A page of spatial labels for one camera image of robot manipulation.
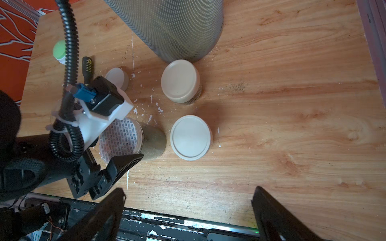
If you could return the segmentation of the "beige jar lid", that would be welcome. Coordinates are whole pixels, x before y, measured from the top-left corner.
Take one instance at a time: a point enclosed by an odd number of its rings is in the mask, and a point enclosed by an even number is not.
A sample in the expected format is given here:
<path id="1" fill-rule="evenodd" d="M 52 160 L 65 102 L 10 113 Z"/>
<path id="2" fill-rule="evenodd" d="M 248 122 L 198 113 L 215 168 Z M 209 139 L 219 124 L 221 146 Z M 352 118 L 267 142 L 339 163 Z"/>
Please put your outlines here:
<path id="1" fill-rule="evenodd" d="M 126 91 L 129 85 L 129 76 L 121 68 L 112 68 L 105 75 L 105 79 L 122 91 Z"/>

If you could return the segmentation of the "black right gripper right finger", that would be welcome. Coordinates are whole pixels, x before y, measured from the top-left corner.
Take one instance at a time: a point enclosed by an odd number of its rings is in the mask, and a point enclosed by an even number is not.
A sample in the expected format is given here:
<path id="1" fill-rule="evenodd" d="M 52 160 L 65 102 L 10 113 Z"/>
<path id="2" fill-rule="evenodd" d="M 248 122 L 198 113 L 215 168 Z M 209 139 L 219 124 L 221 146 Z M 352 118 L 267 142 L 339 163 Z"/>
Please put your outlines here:
<path id="1" fill-rule="evenodd" d="M 251 205 L 262 241 L 321 241 L 261 186 L 256 187 Z"/>

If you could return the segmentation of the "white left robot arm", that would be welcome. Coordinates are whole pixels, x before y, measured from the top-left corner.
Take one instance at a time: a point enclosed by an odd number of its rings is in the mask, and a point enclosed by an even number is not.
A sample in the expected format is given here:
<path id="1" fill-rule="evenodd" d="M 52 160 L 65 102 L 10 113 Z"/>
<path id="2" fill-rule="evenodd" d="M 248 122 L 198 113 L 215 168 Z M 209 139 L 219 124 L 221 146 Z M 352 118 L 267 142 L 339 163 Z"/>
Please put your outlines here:
<path id="1" fill-rule="evenodd" d="M 104 130 L 124 119 L 133 104 L 113 83 L 91 74 L 77 81 L 78 31 L 69 1 L 57 1 L 65 37 L 65 70 L 60 108 L 47 133 L 18 136 L 21 112 L 1 93 L 1 201 L 28 194 L 38 187 L 66 179 L 74 198 L 104 196 L 143 159 L 140 153 L 113 156 L 101 169 L 90 148 Z"/>

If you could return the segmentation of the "jar with foil seal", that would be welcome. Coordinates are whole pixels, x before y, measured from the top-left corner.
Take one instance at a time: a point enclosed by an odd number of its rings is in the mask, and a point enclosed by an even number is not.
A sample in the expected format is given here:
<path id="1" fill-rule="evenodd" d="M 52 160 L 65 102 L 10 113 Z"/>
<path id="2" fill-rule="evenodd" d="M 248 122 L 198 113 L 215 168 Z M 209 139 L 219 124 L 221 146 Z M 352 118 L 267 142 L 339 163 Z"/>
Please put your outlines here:
<path id="1" fill-rule="evenodd" d="M 115 156 L 144 155 L 144 161 L 159 158 L 166 149 L 165 133 L 131 118 L 114 120 L 100 135 L 99 150 L 106 163 Z"/>

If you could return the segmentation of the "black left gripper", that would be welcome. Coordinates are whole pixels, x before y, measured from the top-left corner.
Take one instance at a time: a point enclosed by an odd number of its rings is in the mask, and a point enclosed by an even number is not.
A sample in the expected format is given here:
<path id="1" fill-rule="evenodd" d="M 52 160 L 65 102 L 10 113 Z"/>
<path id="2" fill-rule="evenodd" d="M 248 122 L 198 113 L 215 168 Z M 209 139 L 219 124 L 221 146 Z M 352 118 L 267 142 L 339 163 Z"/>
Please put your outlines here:
<path id="1" fill-rule="evenodd" d="M 76 162 L 67 183 L 75 199 L 89 194 L 92 200 L 104 196 L 120 178 L 143 159 L 143 154 L 114 156 L 102 170 L 91 151 L 87 149 Z"/>

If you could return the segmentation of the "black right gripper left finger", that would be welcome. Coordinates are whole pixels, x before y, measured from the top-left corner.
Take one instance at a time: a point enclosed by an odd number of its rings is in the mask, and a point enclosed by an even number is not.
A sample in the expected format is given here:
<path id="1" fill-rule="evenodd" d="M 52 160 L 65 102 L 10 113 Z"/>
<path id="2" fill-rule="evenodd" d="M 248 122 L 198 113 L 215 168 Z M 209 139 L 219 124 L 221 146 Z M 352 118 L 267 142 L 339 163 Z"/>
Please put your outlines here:
<path id="1" fill-rule="evenodd" d="M 58 240 L 115 241 L 125 201 L 123 189 L 116 188 Z"/>

